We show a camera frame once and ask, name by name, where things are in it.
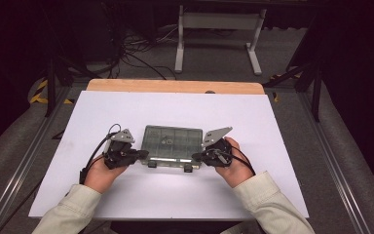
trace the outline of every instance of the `gray carpet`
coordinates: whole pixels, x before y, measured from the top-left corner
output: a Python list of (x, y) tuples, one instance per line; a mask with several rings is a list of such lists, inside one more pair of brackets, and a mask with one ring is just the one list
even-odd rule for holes
[[(220, 37), (210, 32), (194, 31), (186, 38), (183, 72), (176, 74), (176, 79), (264, 83), (271, 75), (284, 73), (304, 33), (305, 30), (263, 30), (256, 48), (263, 75), (256, 77), (252, 73), (249, 59), (243, 48), (244, 43), (248, 41), (247, 38), (251, 37), (251, 33), (236, 31), (231, 36)], [(175, 52), (176, 43), (168, 41), (148, 52), (135, 55), (151, 65), (167, 66), (173, 69)], [(129, 60), (124, 58), (124, 60), (132, 64), (143, 65), (133, 58)], [(165, 68), (157, 69), (169, 79), (173, 76)], [(114, 68), (112, 75), (114, 77), (118, 75), (119, 78), (158, 79), (159, 77), (149, 68), (133, 67), (123, 62), (120, 63), (119, 68)], [(292, 82), (286, 81), (281, 88), (269, 89), (266, 93), (271, 98), (282, 137), (301, 183), (302, 193), (311, 216), (309, 222), (317, 233), (356, 233), (337, 186), (326, 166), (318, 138), (309, 124), (310, 116), (304, 112), (298, 94), (290, 89)], [(35, 91), (38, 83), (39, 81), (31, 89), (31, 93)], [(85, 88), (85, 82), (76, 82), (68, 97), (77, 98), (80, 91)], [(279, 101), (273, 101), (272, 92), (278, 94)], [(325, 89), (321, 97), (321, 125), (346, 174), (369, 229), (374, 233), (374, 177), (334, 109)], [(51, 137), (65, 129), (72, 110), (73, 104), (62, 105), (7, 215), (45, 174), (59, 143), (59, 140), (51, 139)], [(45, 111), (46, 104), (31, 104), (31, 107), (0, 137), (0, 196), (29, 143), (33, 140)], [(33, 198), (30, 198), (26, 202), (2, 233), (30, 233), (33, 230), (38, 220), (27, 217), (32, 201)], [(103, 227), (109, 225), (108, 222), (95, 220), (87, 231), (96, 228), (99, 224)], [(94, 233), (104, 233), (103, 228), (96, 229)], [(254, 223), (246, 224), (245, 233), (257, 233)]]

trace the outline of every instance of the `person's right hand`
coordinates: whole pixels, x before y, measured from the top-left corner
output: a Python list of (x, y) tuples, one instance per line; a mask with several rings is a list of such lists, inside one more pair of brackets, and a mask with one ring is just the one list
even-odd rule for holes
[[(242, 153), (239, 152), (239, 150), (235, 149), (235, 147), (240, 149), (239, 144), (230, 137), (226, 136), (224, 137), (224, 139), (227, 140), (233, 146), (232, 154), (236, 157), (245, 160), (248, 163), (248, 161), (245, 159)], [(226, 180), (226, 182), (232, 188), (236, 187), (237, 185), (241, 184), (242, 182), (253, 176), (251, 170), (245, 164), (239, 162), (236, 159), (233, 159), (232, 164), (229, 168), (216, 167), (215, 170)]]

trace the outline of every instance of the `person's left hand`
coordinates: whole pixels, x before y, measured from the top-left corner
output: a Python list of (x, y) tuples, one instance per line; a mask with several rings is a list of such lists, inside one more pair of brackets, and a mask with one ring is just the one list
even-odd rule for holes
[(99, 155), (93, 160), (93, 165), (88, 171), (84, 185), (102, 194), (111, 187), (115, 178), (123, 173), (127, 167), (110, 170), (105, 165), (103, 158), (97, 160), (100, 157), (102, 157), (102, 155)]

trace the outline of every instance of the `white long sleeve shirt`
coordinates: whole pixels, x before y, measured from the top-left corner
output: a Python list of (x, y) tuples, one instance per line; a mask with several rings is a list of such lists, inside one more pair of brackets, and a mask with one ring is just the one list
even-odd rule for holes
[[(315, 233), (269, 173), (253, 176), (233, 190), (266, 233)], [(80, 232), (91, 221), (100, 198), (100, 193), (87, 186), (73, 185), (68, 195), (43, 216), (33, 233)]]

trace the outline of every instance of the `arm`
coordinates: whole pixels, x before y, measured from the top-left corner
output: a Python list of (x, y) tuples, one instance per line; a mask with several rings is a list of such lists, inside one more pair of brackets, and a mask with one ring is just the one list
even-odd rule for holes
[(102, 158), (97, 159), (93, 160), (84, 185), (73, 185), (59, 204), (42, 217), (33, 231), (34, 234), (78, 233), (88, 225), (102, 193), (107, 191), (114, 179), (126, 170), (109, 170)]
[[(240, 148), (232, 138), (226, 137), (226, 140)], [(235, 148), (232, 153), (245, 160)], [(216, 168), (216, 171), (234, 189), (244, 208), (253, 214), (267, 233), (315, 233), (267, 172), (253, 176), (250, 169), (237, 160), (230, 168)]]

